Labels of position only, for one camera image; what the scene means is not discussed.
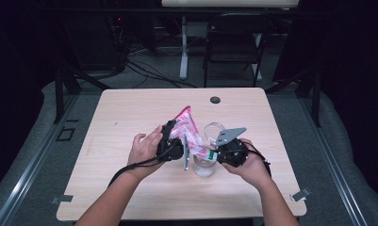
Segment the clear plastic cup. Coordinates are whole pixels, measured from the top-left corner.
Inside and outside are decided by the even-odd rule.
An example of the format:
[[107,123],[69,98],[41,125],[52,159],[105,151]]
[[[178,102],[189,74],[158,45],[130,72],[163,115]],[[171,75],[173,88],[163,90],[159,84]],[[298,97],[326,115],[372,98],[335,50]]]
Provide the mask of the clear plastic cup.
[[204,128],[205,137],[212,147],[215,147],[216,139],[222,130],[225,130],[225,128],[218,122],[212,122]]
[[194,155],[194,171],[201,177],[209,177],[215,172],[216,160],[208,160]]

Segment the gray triangular object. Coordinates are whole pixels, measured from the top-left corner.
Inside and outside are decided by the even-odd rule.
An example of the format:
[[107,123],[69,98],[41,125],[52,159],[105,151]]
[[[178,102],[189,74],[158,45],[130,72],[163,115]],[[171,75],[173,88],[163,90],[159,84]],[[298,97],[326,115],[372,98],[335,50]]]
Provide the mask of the gray triangular object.
[[219,132],[218,138],[216,139],[215,145],[221,146],[227,144],[228,142],[232,141],[240,134],[244,133],[247,128],[237,128],[237,129],[227,129],[222,130]]

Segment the black chair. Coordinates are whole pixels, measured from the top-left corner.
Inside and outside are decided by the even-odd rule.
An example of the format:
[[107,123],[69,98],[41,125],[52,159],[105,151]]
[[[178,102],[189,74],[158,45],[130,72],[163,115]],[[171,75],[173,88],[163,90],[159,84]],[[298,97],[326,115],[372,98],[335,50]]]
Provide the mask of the black chair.
[[[206,31],[204,57],[204,87],[206,87],[208,62],[257,64],[253,87],[262,60],[266,38],[273,31],[271,19],[251,13],[225,13],[213,17]],[[259,44],[256,36],[260,35]]]

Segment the wooden table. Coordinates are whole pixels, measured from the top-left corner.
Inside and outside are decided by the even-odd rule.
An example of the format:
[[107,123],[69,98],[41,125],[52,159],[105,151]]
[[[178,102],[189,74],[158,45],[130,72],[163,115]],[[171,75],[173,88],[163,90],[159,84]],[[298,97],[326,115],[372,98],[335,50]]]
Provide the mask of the wooden table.
[[[219,104],[210,98],[221,98]],[[219,122],[227,129],[246,127],[250,139],[271,162],[272,178],[295,216],[306,212],[304,201],[289,195],[300,190],[263,89],[109,89],[103,92],[77,158],[57,218],[74,221],[107,189],[124,167],[133,137],[151,133],[190,105],[203,140],[204,127]],[[183,159],[168,162],[141,182],[123,219],[200,219],[261,217],[257,190],[217,164],[208,178],[183,170]]]

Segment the plastic bag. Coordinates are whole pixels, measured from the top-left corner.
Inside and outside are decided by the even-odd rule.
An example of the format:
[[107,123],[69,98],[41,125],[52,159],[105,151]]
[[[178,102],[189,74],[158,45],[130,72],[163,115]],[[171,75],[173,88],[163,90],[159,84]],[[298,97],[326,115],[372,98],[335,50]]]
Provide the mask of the plastic bag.
[[195,122],[191,117],[191,107],[186,106],[175,118],[176,125],[171,131],[170,138],[179,137],[184,143],[184,135],[186,135],[189,143],[189,151],[202,157],[204,159],[215,160],[217,154],[211,152],[208,148],[203,146],[203,140],[201,139],[198,129],[195,126]]

